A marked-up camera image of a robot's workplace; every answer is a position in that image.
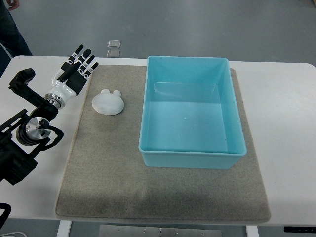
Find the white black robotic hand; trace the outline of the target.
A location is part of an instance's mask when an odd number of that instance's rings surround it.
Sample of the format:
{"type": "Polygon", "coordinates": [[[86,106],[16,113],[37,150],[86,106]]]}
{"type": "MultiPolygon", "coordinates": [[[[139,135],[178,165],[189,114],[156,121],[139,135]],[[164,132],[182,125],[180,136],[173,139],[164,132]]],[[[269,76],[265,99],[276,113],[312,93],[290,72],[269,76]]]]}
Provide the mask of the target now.
{"type": "Polygon", "coordinates": [[[59,110],[80,94],[99,65],[93,62],[95,56],[91,54],[91,50],[83,51],[83,48],[81,44],[62,64],[52,81],[52,88],[45,94],[44,98],[59,110]]]}

